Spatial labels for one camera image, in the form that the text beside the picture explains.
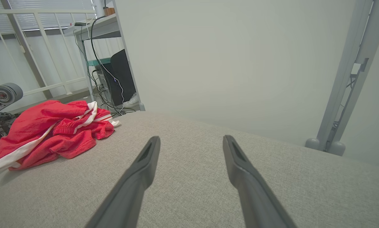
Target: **gray fabric surface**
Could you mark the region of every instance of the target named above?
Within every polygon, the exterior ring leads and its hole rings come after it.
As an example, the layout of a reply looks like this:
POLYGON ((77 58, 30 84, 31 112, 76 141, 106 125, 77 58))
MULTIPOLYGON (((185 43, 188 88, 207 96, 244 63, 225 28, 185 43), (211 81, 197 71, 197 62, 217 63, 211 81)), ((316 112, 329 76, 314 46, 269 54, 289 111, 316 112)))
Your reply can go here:
POLYGON ((379 227, 379 168, 275 140, 149 112, 84 154, 0 174, 0 227, 82 227, 151 136, 156 175, 138 227, 243 227, 222 137, 231 134, 296 225, 379 227))

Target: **white railing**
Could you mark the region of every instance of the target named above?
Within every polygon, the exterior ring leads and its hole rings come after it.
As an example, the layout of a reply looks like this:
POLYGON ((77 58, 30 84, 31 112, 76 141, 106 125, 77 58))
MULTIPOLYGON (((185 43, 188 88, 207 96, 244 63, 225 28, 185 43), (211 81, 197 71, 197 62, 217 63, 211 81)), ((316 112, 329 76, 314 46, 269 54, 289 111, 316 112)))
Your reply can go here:
MULTIPOLYGON (((61 83, 54 84, 54 85, 47 85, 44 77, 42 76, 42 72, 40 71, 40 69, 38 67, 38 64, 36 63, 35 57, 33 56, 32 52, 30 51, 29 44, 26 41, 26 38, 25 38, 24 34, 22 33, 23 40, 26 42, 26 47, 24 47, 24 48, 27 48, 29 50, 29 52, 31 53, 32 59, 33 59, 35 65, 36 65, 36 67, 38 68, 38 72, 40 74, 40 77, 42 78, 44 84, 46 85, 45 87, 42 87, 42 88, 38 88, 38 89, 35 89, 35 90, 24 92, 23 95, 24 96, 31 95, 31 94, 34 94, 34 93, 46 91, 46 90, 49 90, 49 89, 52 89, 52 88, 56 88, 56 87, 61 87, 61 86, 64 87, 67 95, 71 94, 72 92, 70 91, 68 84, 84 81, 84 80, 86 80, 86 77, 84 76, 82 78, 77 78, 77 79, 73 79, 73 80, 70 80, 70 81, 66 81, 66 78, 64 77, 64 75, 62 74, 62 71, 61 71, 61 64, 59 63, 58 59, 56 59, 56 57, 54 55, 52 46, 51 46, 51 44, 49 42, 49 39, 48 39, 48 37, 46 35, 46 32, 45 32, 45 29, 44 29, 44 27, 42 25, 42 22, 40 20, 39 13, 52 13, 52 14, 55 15, 55 18, 56 18, 58 26, 59 26, 60 33, 61 33, 61 35, 63 37, 65 46, 67 48, 68 55, 72 59, 72 54, 71 54, 72 53, 72 49, 71 49, 71 47, 69 47, 69 45, 66 42, 66 39, 64 37, 64 33, 63 33, 62 29, 61 29, 61 26, 60 26, 60 23, 59 23, 59 20, 58 20, 58 17, 57 17, 56 14, 57 13, 69 13, 69 14, 71 14, 73 22, 75 22, 74 16, 73 16, 74 13, 84 13, 85 17, 87 18, 87 13, 95 13, 95 11, 94 10, 77 10, 77 9, 71 9, 71 10, 62 10, 62 9, 59 9, 59 10, 56 10, 56 9, 0 9, 0 14, 27 14, 27 13, 33 14, 34 17, 35 17, 35 19, 36 19, 36 23, 38 24, 38 28, 40 30, 40 33, 42 34, 43 40, 45 41, 46 47, 47 47, 47 49, 49 51, 49 55, 52 58, 52 61, 53 61, 54 66, 55 66, 55 69, 56 69, 56 71, 57 71, 57 73, 58 73, 58 75, 60 77, 61 83)), ((22 30, 22 28, 20 27, 19 22, 18 22, 17 19, 16 19, 16 26, 19 28, 19 30, 22 30)), ((10 56, 13 64, 15 65, 16 70, 21 75, 21 72, 18 69, 18 67, 16 66, 14 58, 11 55, 11 52, 10 52, 10 50, 8 49, 8 47, 7 47, 6 43, 5 43, 5 40, 4 40, 1 32, 0 32, 0 38, 1 38, 1 41, 3 41, 4 47, 6 48, 6 51, 8 52, 8 54, 9 54, 9 56, 10 56)), ((73 60, 72 60, 72 64, 74 66, 74 70, 78 74, 78 72, 79 72, 78 67, 79 66, 77 66, 74 63, 73 60)))

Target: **shoe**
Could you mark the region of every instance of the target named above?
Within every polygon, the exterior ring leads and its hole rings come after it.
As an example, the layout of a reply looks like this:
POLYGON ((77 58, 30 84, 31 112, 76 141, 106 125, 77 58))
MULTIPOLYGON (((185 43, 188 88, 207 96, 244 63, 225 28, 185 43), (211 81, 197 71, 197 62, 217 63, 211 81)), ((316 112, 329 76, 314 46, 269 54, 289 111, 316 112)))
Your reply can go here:
POLYGON ((124 108, 131 108, 131 107, 133 107, 133 106, 138 105, 138 103, 139 103, 139 97, 138 97, 138 95, 137 95, 136 93, 134 93, 134 94, 132 95, 132 97, 130 98, 129 101, 125 101, 125 102, 123 103, 123 107, 124 107, 124 108))

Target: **white wall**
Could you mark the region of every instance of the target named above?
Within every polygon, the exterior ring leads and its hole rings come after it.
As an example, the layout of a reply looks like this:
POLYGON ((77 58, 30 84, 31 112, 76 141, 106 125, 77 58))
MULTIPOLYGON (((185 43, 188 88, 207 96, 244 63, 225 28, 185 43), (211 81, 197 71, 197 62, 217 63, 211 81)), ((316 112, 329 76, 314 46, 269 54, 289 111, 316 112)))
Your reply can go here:
POLYGON ((343 157, 379 166, 379 46, 340 141, 343 157))
POLYGON ((298 145, 317 135, 354 4, 114 0, 146 110, 298 145))
MULTIPOLYGON (((67 81, 85 77, 82 61, 80 58, 79 50, 75 44, 74 37, 66 37, 68 46, 71 48, 71 57, 69 56, 66 45, 61 35, 50 35, 48 36, 49 41, 54 50, 54 56, 58 59, 61 64, 61 74, 64 75, 67 81)), ((27 41, 31 46, 32 53, 36 59, 36 62, 42 71, 42 75, 47 83, 47 85, 53 85, 61 83, 59 74, 52 62, 49 52, 46 48, 45 42, 41 36, 28 37, 27 41)), ((21 49, 19 48, 19 43, 16 39, 5 40, 7 46, 10 49, 11 55, 13 56, 16 66, 19 68, 21 74, 19 74, 7 53, 3 42, 0 40, 0 85, 12 82, 19 85, 23 92, 31 91, 33 89, 38 89, 39 85, 26 61, 21 49)), ((88 60, 93 60, 94 53, 91 48, 91 43, 85 43, 87 58, 88 60)), ((94 41, 94 46, 99 58, 111 57, 113 54, 123 49, 123 43, 121 38, 109 38, 100 39, 94 41)), ((87 88, 87 83, 85 81, 76 82, 68 85, 71 91, 76 91, 79 89, 87 88)), ((58 87, 50 89, 50 92, 54 97, 65 94, 64 87, 58 87)), ((24 96, 21 100, 10 105, 9 107, 3 109, 3 111, 10 111, 17 108, 24 107, 39 101, 46 100, 43 92, 36 94, 24 96)))

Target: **red garment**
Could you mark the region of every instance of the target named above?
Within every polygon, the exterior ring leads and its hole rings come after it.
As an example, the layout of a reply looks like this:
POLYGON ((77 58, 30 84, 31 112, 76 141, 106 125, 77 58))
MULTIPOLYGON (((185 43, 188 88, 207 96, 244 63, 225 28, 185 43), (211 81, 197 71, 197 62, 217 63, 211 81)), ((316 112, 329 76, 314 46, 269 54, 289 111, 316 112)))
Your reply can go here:
POLYGON ((95 139, 110 136, 118 123, 96 101, 43 102, 24 111, 1 138, 0 169, 22 170, 59 155, 74 158, 95 146, 95 139))

